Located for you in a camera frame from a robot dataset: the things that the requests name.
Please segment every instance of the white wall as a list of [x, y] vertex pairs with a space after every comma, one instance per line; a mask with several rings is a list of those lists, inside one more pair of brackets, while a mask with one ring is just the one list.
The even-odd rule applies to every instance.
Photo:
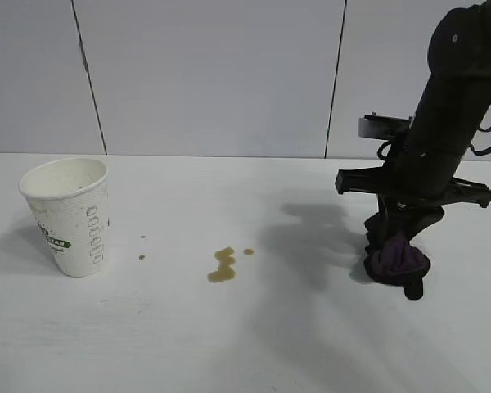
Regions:
[[77, 0], [113, 154], [324, 157], [343, 0]]
[[0, 151], [103, 152], [69, 0], [0, 0]]
[[[412, 115], [430, 74], [427, 48], [436, 25], [451, 8], [474, 3], [348, 0], [328, 157], [376, 157], [381, 141], [359, 138], [358, 118], [372, 111]], [[490, 125], [491, 109], [483, 122]], [[491, 135], [477, 134], [475, 140], [475, 147], [488, 147]], [[491, 160], [491, 155], [483, 159]]]

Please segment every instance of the paper cup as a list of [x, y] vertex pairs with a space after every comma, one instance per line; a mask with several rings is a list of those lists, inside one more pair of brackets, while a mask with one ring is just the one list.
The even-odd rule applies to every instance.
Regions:
[[64, 274], [84, 277], [108, 259], [107, 166], [71, 158], [29, 171], [19, 189]]

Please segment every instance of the purple cloth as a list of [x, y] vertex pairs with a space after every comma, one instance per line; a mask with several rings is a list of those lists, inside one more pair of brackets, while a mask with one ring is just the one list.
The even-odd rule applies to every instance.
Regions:
[[387, 242], [382, 250], [373, 253], [371, 267], [375, 275], [389, 278], [430, 267], [429, 259], [409, 244], [409, 240], [398, 233]]

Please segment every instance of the purple rag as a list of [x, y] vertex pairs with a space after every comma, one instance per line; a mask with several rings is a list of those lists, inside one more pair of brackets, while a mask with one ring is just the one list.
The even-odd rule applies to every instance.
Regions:
[[422, 297], [422, 277], [430, 266], [429, 258], [411, 246], [403, 233], [387, 240], [382, 249], [373, 252], [365, 262], [367, 274], [373, 280], [403, 286], [406, 297], [411, 300]]

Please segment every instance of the green logo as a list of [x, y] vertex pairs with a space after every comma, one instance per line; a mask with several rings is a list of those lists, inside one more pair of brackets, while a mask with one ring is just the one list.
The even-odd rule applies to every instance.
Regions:
[[51, 244], [54, 244], [55, 246], [59, 246], [59, 247], [64, 247], [64, 248], [71, 247], [71, 242], [68, 242], [66, 240], [56, 239], [55, 237], [51, 237], [51, 236], [49, 236], [49, 231], [47, 231], [44, 227], [42, 227], [42, 225], [39, 224], [38, 226], [40, 227], [40, 229], [42, 229], [43, 236]]

